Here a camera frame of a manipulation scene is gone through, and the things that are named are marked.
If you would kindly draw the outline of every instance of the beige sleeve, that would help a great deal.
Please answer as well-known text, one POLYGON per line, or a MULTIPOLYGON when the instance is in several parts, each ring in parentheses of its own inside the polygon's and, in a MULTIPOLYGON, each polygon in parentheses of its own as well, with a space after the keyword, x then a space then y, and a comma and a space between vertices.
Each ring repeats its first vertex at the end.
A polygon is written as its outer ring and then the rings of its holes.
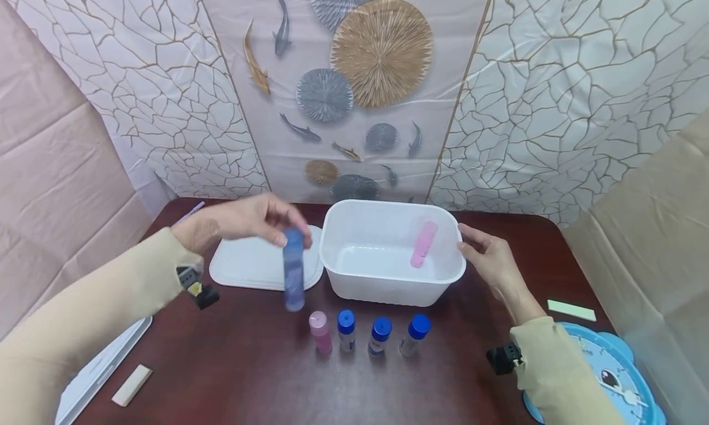
POLYGON ((524 363, 517 387, 527 392, 546 425, 623 425, 591 365, 564 327, 540 317, 510 330, 524 363))
POLYGON ((54 424, 75 374, 182 291, 177 266, 201 263, 165 228, 42 305, 0 343, 0 424, 54 424))

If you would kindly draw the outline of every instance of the green sticky note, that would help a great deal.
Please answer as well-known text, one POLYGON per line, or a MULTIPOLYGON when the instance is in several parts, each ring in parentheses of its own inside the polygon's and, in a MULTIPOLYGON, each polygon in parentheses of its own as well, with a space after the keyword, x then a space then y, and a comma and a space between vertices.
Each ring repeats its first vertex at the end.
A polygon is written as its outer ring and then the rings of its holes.
POLYGON ((547 307, 550 311, 569 314, 569 316, 579 317, 592 322, 596 322, 596 313, 592 309, 577 307, 556 300, 547 299, 547 307))

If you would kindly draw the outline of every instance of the plastic basin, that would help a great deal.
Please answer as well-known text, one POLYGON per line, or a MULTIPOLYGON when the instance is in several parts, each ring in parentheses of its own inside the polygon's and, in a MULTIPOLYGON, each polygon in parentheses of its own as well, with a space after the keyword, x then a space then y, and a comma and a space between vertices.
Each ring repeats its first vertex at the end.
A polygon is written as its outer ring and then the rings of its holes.
POLYGON ((320 257, 343 299, 428 307, 465 272, 456 219, 433 205, 341 201, 327 211, 320 257), (438 232, 423 266, 409 263, 423 224, 438 232))

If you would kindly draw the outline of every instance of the pink test tube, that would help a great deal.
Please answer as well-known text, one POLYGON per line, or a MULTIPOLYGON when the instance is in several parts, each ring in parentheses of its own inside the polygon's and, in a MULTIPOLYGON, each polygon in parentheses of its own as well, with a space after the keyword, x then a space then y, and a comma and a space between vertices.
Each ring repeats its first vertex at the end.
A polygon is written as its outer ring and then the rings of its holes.
POLYGON ((308 319, 311 327, 311 334, 314 337, 314 345, 321 354, 330 354, 332 352, 332 337, 330 330, 327 329, 327 316, 321 311, 316 311, 311 314, 308 319))
POLYGON ((433 244, 436 232, 438 232, 438 225, 432 223, 432 221, 427 221, 427 223, 423 224, 419 238, 416 239, 414 254, 411 255, 410 264, 412 267, 421 268, 423 266, 423 261, 428 254, 428 249, 433 244))

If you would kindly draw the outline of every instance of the wooden table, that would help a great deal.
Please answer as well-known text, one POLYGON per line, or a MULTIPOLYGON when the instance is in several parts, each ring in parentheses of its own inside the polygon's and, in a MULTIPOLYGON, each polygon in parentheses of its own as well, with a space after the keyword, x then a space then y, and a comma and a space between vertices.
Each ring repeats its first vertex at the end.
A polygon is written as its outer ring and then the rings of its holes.
MULTIPOLYGON (((148 234, 175 223, 199 199, 170 202, 148 234)), ((326 205, 300 205, 322 226, 326 205)), ((532 293, 596 310, 596 323, 555 314, 597 331, 611 324, 587 284, 559 229, 539 216, 456 212, 462 223, 508 239, 532 293)), ((206 254, 209 263, 215 248, 206 254)), ((211 282, 206 275, 206 282, 211 282)), ((523 407, 514 375, 495 376, 485 352, 509 340, 505 308, 472 266, 429 308, 343 300, 327 274, 306 292, 306 308, 288 313, 283 293, 222 287, 221 300, 200 312, 180 295, 154 317, 78 425, 96 424, 535 424, 523 407), (316 354, 308 315, 330 319, 343 308, 358 322, 356 351, 316 354), (416 312, 433 328, 419 359, 403 359, 389 344, 386 359, 370 359, 369 329, 378 316, 393 323, 397 342, 416 312), (138 364, 154 370, 130 405, 111 396, 138 364)))

